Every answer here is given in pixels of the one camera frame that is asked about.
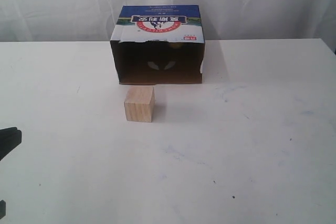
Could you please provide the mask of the light wooden cube block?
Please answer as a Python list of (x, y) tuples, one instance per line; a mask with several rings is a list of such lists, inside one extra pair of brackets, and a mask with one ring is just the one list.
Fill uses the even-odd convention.
[(133, 122), (152, 122), (155, 106), (154, 86), (132, 86), (124, 100), (126, 119)]

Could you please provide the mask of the yellow tennis ball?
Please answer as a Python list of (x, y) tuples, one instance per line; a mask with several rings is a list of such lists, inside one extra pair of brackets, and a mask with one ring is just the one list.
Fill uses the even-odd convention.
[(170, 42), (169, 47), (173, 49), (180, 49), (183, 46), (181, 42)]

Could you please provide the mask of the blue white cardboard box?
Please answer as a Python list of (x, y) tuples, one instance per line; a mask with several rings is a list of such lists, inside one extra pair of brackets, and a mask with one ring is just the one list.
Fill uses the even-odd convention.
[[(181, 42), (180, 49), (169, 47)], [(120, 84), (200, 84), (205, 38), (198, 5), (123, 6), (110, 38)]]

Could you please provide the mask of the black object at edge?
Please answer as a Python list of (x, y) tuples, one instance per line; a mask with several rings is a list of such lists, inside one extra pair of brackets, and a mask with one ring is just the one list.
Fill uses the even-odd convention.
[(4, 200), (0, 201), (0, 219), (6, 216), (6, 202)]

